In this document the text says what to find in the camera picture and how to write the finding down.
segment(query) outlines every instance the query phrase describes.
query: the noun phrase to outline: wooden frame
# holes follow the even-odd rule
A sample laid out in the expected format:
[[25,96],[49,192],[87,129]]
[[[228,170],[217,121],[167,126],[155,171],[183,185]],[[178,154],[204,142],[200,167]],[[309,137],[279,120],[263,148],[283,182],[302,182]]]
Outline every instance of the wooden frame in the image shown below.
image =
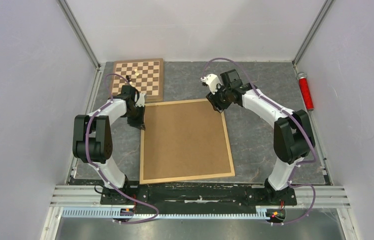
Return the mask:
[[[185,103],[195,103],[195,102],[205,102],[207,99],[193,99],[193,100],[181,100],[181,101],[165,101],[165,102],[155,102],[147,103],[148,106],[162,106],[171,104],[185,104]],[[224,113],[221,113],[222,127],[225,136],[226,149],[228,153],[228,160],[230,166],[230,172],[226,173],[215,173],[215,174],[205,174],[205,175],[193,175],[193,176],[179,176],[179,177],[167,177],[167,178],[155,178],[155,179],[144,179],[144,142],[145,142],[145,131],[141,130],[141,140],[140,140],[140,184],[156,184],[164,182],[177,182],[177,181],[187,181],[187,180],[198,180],[198,179],[209,179],[209,178],[222,178],[222,177],[233,177],[236,175],[234,171],[233,157],[231,155],[230,141],[227,132],[227,124]]]
[[[163,58],[149,58],[149,59],[135,59],[122,60],[113,62],[113,74],[117,71],[117,64],[139,63],[139,62],[156,62],[159,61],[159,93],[156,96],[146,97],[146,103],[161,102],[164,100],[164,59]],[[113,75],[110,81],[110,89],[112,91],[116,76]]]

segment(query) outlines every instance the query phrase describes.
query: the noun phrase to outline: chessboard border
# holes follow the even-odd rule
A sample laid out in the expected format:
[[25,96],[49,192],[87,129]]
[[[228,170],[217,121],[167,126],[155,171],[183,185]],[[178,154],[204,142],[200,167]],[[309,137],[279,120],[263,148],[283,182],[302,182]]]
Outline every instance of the chessboard border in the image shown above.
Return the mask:
[[[135,60],[121,60],[113,62],[113,74],[117,70],[117,64],[130,64],[139,62],[157,62],[159,61],[159,93],[156,96],[147,96],[146,103],[156,103],[164,101],[164,59],[163,58],[147,58],[147,59],[135,59]],[[113,75],[110,84],[110,89],[113,89],[114,81],[117,76]]]

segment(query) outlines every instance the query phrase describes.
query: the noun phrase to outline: gray marble surface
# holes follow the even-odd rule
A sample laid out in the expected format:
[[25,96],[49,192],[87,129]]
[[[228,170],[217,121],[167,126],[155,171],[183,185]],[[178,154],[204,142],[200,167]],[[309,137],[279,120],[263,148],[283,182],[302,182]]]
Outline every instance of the gray marble surface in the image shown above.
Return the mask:
[[[200,77],[205,62],[165,62],[164,101],[178,101],[205,98],[209,90],[201,85]],[[242,62],[254,84],[274,101],[293,110],[304,109],[302,96],[295,72],[289,62]],[[234,69],[229,62],[213,62],[206,74],[219,75]],[[107,62],[103,76],[111,73],[113,62]],[[246,83],[246,77],[239,75]],[[98,90],[94,109],[108,99],[109,93],[102,82]],[[227,124],[235,176],[210,178],[201,182],[263,183],[271,174],[276,162],[273,150],[273,130],[253,112],[238,105],[224,111]],[[126,118],[119,118],[111,126],[113,158],[120,170],[130,180],[138,180],[140,174],[140,130],[127,125]],[[76,179],[100,179],[87,164],[78,161]],[[294,176],[295,183],[324,184],[320,161],[305,164]]]

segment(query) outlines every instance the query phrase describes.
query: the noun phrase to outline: metal corner post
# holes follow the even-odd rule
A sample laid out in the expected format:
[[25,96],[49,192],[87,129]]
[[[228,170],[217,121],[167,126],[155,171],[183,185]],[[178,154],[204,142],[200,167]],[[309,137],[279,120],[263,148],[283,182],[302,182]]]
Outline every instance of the metal corner post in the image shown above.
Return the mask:
[[63,14],[65,14],[66,19],[68,20],[70,26],[72,27],[82,47],[85,49],[88,57],[90,58],[91,63],[96,69],[99,69],[100,62],[97,60],[96,55],[94,54],[92,48],[89,45],[89,42],[86,39],[86,36],[84,35],[83,31],[81,30],[80,25],[75,19],[75,16],[71,11],[71,8],[69,7],[68,2],[66,0],[57,0],[57,3],[62,9]]
[[325,0],[324,4],[321,7],[321,10],[319,10],[318,15],[316,16],[315,20],[313,21],[312,26],[310,27],[305,39],[302,42],[302,45],[300,46],[299,50],[296,53],[296,56],[294,57],[294,59],[292,61],[293,65],[298,64],[298,62],[303,57],[306,49],[309,46],[309,43],[312,41],[312,38],[314,38],[315,33],[320,28],[321,22],[326,17],[326,14],[329,11],[329,9],[332,6],[334,1],[335,0]]

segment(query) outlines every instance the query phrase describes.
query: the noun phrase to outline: gray floor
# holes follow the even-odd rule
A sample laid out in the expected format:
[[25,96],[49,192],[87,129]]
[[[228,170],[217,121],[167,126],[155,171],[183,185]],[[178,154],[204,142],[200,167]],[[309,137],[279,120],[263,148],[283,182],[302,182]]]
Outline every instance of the gray floor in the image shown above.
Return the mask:
[[[303,210],[287,210],[287,220]],[[344,240],[336,209],[314,209],[309,217],[271,227],[263,220],[158,219],[118,225],[104,218],[62,218],[57,240]]]
[[[302,96],[293,66],[289,62],[243,62],[254,84],[276,102],[293,110],[304,109]],[[200,77],[205,62],[165,62],[164,101],[205,98],[209,90],[201,85]],[[233,69],[229,62],[214,62],[206,73],[219,75]],[[103,76],[111,73],[113,62],[107,62]],[[244,83],[243,73],[239,72]],[[94,109],[108,99],[109,93],[102,82]],[[273,130],[259,116],[238,105],[225,112],[235,176],[211,178],[201,182],[263,183],[271,174],[276,155],[273,150]],[[140,131],[127,125],[126,118],[119,118],[112,126],[113,158],[128,179],[138,180],[140,173]],[[87,164],[78,161],[76,179],[100,179]],[[303,165],[296,171],[295,183],[324,184],[319,161]]]

